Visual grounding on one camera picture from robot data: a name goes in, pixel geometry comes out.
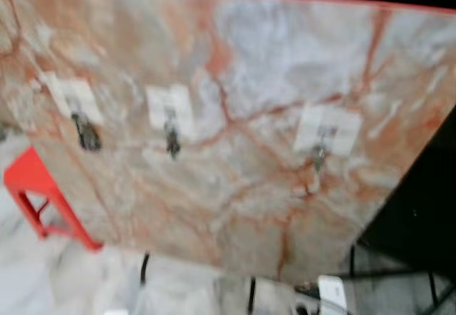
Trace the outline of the marble pattern board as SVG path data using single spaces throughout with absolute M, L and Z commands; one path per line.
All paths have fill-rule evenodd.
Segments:
M 368 0 L 0 0 L 0 108 L 85 230 L 115 247 L 300 284 L 352 244 L 456 101 L 454 10 Z M 86 80 L 104 123 L 85 151 L 44 73 Z M 176 160 L 149 87 L 185 85 Z M 320 173 L 294 136 L 308 105 L 361 114 Z

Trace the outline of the silver hook on white pad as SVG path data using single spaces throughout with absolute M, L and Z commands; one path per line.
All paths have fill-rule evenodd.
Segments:
M 294 149 L 305 152 L 320 173 L 329 155 L 348 155 L 361 132 L 361 114 L 331 105 L 308 105 L 300 113 Z
M 60 78 L 55 73 L 44 73 L 41 80 L 59 112 L 74 123 L 79 146 L 88 152 L 100 151 L 102 143 L 95 127 L 103 124 L 104 118 L 90 84 L 81 78 Z
M 153 86 L 146 90 L 147 118 L 153 130 L 159 130 L 165 139 L 165 149 L 176 160 L 182 149 L 181 139 L 195 136 L 195 112 L 185 85 Z

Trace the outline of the dark grey sideboard cabinet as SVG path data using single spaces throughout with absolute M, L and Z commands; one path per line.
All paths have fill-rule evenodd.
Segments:
M 455 139 L 451 112 L 358 240 L 451 282 L 456 275 Z

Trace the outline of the red plastic stool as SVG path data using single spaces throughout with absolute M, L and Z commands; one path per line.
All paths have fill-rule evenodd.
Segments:
M 60 191 L 35 148 L 29 147 L 4 170 L 4 187 L 19 207 L 27 223 L 39 239 L 50 234 L 71 237 L 78 240 L 89 251 L 98 251 L 103 243 L 94 240 L 82 225 Z M 41 214 L 49 205 L 56 208 L 66 227 L 50 226 L 41 220 Z

